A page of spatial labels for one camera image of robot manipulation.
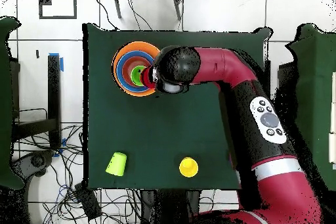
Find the lime green cup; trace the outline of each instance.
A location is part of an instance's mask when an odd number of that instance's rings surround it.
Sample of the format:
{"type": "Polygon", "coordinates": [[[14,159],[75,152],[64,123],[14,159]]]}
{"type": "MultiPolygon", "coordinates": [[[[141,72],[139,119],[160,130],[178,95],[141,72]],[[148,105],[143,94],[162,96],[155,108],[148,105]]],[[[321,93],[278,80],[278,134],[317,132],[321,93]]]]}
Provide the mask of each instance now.
{"type": "Polygon", "coordinates": [[[125,171],[126,159],[126,154],[123,154],[121,152],[115,152],[105,172],[115,176],[123,176],[123,172],[125,171]]]}

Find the power strip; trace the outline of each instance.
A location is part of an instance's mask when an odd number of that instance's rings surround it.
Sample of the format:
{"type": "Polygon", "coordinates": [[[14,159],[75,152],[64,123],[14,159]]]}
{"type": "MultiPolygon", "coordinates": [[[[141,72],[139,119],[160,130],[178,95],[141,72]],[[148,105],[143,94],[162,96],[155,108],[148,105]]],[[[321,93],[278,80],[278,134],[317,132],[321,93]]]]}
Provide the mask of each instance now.
{"type": "Polygon", "coordinates": [[[82,203],[85,215],[89,220],[98,218],[102,215],[102,209],[99,206],[93,190],[83,188],[81,183],[75,185],[75,191],[73,192],[75,197],[82,203]]]}

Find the red robot arm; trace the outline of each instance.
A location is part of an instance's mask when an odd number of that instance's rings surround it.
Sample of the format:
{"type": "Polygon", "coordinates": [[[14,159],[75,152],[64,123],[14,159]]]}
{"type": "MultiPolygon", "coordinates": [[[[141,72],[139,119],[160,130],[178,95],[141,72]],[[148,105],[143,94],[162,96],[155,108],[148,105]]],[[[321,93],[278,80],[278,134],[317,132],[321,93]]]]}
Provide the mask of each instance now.
{"type": "Polygon", "coordinates": [[[213,81],[230,153],[237,160],[241,188],[253,176],[260,207],[223,213],[246,224],[320,224],[321,208],[301,169],[274,107],[248,63],[235,51],[219,48],[166,47],[143,72],[145,85],[164,93],[213,81]]]}

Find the blue tape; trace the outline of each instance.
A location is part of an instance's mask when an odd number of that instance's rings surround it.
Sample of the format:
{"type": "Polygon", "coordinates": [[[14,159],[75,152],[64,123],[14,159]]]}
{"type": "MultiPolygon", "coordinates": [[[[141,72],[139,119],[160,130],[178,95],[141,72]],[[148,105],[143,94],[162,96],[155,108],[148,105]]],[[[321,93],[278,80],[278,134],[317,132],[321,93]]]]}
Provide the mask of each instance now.
{"type": "Polygon", "coordinates": [[[64,67],[63,67],[63,57],[60,58],[60,71],[61,71],[61,72],[64,71],[64,67]]]}
{"type": "MultiPolygon", "coordinates": [[[[63,138],[63,139],[62,139],[62,143],[61,143],[61,145],[62,145],[62,146],[66,146],[66,138],[63,138]]],[[[63,151],[64,151],[63,148],[58,149],[58,152],[59,152],[60,154],[62,154],[63,151]]],[[[60,156],[59,154],[54,154],[53,158],[57,158],[57,157],[59,157],[59,156],[60,156]]]]}

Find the circular button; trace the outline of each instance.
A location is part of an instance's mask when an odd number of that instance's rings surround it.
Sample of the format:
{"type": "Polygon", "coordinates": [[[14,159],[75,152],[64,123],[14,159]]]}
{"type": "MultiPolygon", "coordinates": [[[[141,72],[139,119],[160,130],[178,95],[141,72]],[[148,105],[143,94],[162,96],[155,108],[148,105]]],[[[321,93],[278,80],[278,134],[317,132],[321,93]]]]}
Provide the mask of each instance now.
{"type": "Polygon", "coordinates": [[[260,118],[261,123],[266,127],[277,127],[279,124],[278,117],[273,113],[265,113],[260,118]]]}
{"type": "Polygon", "coordinates": [[[274,132],[274,130],[273,129],[267,129],[267,134],[269,135],[269,136],[273,136],[274,134],[275,134],[275,132],[274,132]]]}

